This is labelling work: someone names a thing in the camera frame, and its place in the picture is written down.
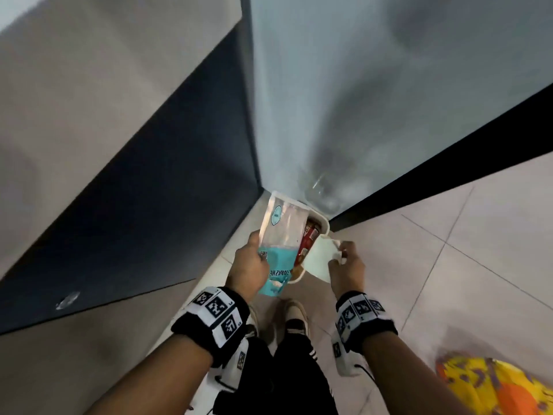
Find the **black wristband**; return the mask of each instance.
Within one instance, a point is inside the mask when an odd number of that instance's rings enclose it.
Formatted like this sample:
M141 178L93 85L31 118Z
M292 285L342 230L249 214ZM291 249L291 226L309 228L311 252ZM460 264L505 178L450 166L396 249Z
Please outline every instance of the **black wristband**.
M384 307L365 293L344 293L336 302L336 311L336 329L347 351L361 353L363 341L368 336L387 331L397 335L394 321L386 314Z
M225 286L207 287L186 307L171 331L186 335L213 357L212 367L228 363L244 338L249 307Z

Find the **blue oval sticker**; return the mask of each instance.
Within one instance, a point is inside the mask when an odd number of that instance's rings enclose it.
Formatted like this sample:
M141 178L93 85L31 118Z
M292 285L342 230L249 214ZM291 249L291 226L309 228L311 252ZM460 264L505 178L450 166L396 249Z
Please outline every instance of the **blue oval sticker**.
M275 208L275 210L273 211L273 215L271 216L271 224L273 226L280 221L281 215L282 215L282 208L279 205Z

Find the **black pants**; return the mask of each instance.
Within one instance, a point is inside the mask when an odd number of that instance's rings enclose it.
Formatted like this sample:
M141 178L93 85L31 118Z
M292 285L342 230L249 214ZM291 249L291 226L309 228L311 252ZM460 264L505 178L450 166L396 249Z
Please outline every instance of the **black pants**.
M238 390L219 393L214 415L337 415L330 387L312 356L313 346L307 336L287 333L274 357L259 338L249 338L248 342Z

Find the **plastic pouch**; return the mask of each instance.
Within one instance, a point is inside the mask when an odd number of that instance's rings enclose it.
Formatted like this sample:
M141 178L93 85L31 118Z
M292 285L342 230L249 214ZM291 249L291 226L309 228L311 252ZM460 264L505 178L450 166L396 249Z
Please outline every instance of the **plastic pouch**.
M278 192L271 195L259 232L259 253L270 271L259 293L276 297L290 280L308 215L307 205Z

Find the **shoe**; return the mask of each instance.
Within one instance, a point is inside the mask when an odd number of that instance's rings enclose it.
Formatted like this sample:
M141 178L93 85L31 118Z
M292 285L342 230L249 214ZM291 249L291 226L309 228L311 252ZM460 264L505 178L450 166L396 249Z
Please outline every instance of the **shoe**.
M311 339L309 335L308 314L297 300L288 300L284 305L284 320L286 334L301 334Z
M245 321L245 337L258 337L259 336L259 323L257 318L257 312L255 309L248 305L249 307L249 317Z

